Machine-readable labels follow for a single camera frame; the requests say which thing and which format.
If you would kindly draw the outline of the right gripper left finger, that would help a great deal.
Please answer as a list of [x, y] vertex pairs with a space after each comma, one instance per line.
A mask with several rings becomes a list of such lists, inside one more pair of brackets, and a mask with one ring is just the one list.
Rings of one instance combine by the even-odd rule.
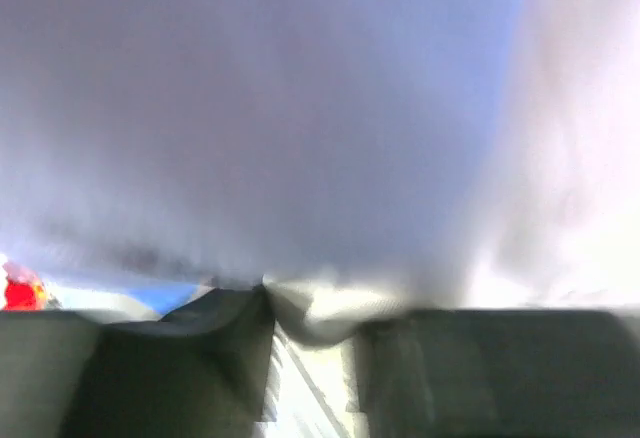
[[5, 437], [249, 437], [274, 315], [262, 288], [213, 290], [158, 321], [1, 316]]

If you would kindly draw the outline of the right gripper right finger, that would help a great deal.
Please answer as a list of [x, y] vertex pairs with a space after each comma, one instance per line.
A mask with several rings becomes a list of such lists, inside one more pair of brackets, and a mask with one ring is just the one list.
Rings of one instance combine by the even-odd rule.
[[639, 327], [586, 309], [425, 310], [363, 325], [373, 437], [635, 437]]

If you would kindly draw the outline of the pink cartoon pillowcase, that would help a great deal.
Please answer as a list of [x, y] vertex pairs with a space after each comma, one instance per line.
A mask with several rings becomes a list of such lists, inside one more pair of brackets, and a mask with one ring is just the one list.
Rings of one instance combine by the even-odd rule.
[[1, 0], [1, 250], [102, 286], [639, 304], [639, 0]]

